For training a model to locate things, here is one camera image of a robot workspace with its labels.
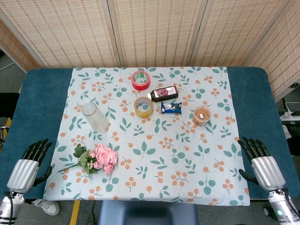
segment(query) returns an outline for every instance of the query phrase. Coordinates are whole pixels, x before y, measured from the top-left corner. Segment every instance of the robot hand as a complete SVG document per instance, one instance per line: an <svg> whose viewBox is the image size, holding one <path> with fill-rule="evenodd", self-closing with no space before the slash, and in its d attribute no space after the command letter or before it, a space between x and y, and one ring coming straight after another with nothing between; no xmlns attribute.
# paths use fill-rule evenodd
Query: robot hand
<svg viewBox="0 0 300 225"><path fill-rule="evenodd" d="M288 195L288 189L283 188L285 179L275 159L261 141L245 137L243 140L245 143L241 140L238 143L245 150L256 177L248 176L242 169L239 172L244 179L269 192L269 202L273 210L264 208L264 214L278 220L282 225L300 225L299 213Z"/></svg>
<svg viewBox="0 0 300 225"><path fill-rule="evenodd" d="M36 179L45 154L52 145L52 142L46 144L47 142L48 139L45 139L30 145L22 159L16 163L7 183L10 192L4 192L6 197L0 204L0 224L15 223L20 208L24 204L23 194L49 177L51 166L43 177Z"/></svg>

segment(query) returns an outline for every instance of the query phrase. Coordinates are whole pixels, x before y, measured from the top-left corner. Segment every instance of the black cable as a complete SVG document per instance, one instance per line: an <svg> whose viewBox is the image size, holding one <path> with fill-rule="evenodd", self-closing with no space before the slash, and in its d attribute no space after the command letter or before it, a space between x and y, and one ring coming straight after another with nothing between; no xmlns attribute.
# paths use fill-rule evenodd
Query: black cable
<svg viewBox="0 0 300 225"><path fill-rule="evenodd" d="M93 214L94 225L96 225L95 214L94 214L94 205L95 205L95 201L94 201L94 203L93 203L92 214Z"/></svg>
<svg viewBox="0 0 300 225"><path fill-rule="evenodd" d="M9 199L10 201L10 217L9 217L9 223L8 225L11 225L11 220L13 218L13 199L10 196L10 193L8 191L5 191L4 194L6 195L6 197Z"/></svg>
<svg viewBox="0 0 300 225"><path fill-rule="evenodd" d="M289 204L289 206L291 207L291 209L294 211L294 213L300 218L298 211L292 206L292 204L290 202L289 194L288 194L288 188L284 188L282 190L285 193L285 198L287 200L287 203Z"/></svg>

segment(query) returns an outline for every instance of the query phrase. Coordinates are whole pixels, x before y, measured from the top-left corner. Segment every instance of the white sneaker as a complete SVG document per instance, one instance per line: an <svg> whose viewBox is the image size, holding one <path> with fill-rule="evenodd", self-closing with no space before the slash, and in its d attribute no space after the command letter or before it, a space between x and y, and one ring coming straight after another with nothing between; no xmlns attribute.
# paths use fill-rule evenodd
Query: white sneaker
<svg viewBox="0 0 300 225"><path fill-rule="evenodd" d="M60 204L57 201L48 201L44 199L37 199L32 203L41 208L45 213L50 216L56 216L60 212Z"/></svg>
<svg viewBox="0 0 300 225"><path fill-rule="evenodd" d="M291 138L292 136L291 136L289 130L287 129L286 125L282 125L282 128L283 128L283 131L284 131L284 133L285 133L285 138L286 138L286 139Z"/></svg>

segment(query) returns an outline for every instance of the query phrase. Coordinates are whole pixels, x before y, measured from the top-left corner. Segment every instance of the blue padded table edge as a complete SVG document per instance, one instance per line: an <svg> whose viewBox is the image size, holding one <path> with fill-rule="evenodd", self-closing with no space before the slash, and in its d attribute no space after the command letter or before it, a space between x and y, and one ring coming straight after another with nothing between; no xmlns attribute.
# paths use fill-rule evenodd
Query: blue padded table edge
<svg viewBox="0 0 300 225"><path fill-rule="evenodd" d="M42 176L51 163L60 121L65 108L72 69L34 69L24 79L14 119L0 154L0 198L8 191L6 184L26 148L39 140L53 142L37 177ZM43 198L45 182L33 187L25 199Z"/></svg>
<svg viewBox="0 0 300 225"><path fill-rule="evenodd" d="M259 139L275 158L291 197L299 196L300 183L271 92L267 73L257 67L228 67L239 136ZM246 173L254 176L244 151ZM248 182L251 199L268 198L268 193Z"/></svg>
<svg viewBox="0 0 300 225"><path fill-rule="evenodd" d="M283 172L291 197L298 196L299 180L289 154L266 72L256 67L229 67L227 70L240 137L258 138L266 144ZM53 142L41 165L38 177L43 175L50 165L71 75L72 69L35 69L26 75L14 121L0 154L0 179L3 181L0 183L0 197L3 197L3 190L7 190L6 184L13 166L30 144L45 138ZM34 105L35 101L42 101L45 104ZM254 175L244 154L243 159L246 172ZM251 183L248 185L252 199L268 197L260 187ZM44 187L45 183L34 187L25 198L42 198Z"/></svg>

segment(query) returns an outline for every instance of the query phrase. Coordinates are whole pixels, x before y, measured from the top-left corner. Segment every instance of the tape roll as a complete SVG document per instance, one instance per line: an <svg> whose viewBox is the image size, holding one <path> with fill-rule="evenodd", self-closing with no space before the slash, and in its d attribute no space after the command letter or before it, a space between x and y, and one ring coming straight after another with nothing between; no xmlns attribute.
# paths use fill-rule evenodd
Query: tape roll
<svg viewBox="0 0 300 225"><path fill-rule="evenodd" d="M147 104L149 106L149 109L147 111L141 112L137 109L139 104ZM150 99L147 97L139 97L136 99L134 103L135 113L138 117L146 118L150 116L153 112L153 103Z"/></svg>
<svg viewBox="0 0 300 225"><path fill-rule="evenodd" d="M145 71L136 71L131 75L131 83L136 90L145 90L150 85L150 76Z"/></svg>

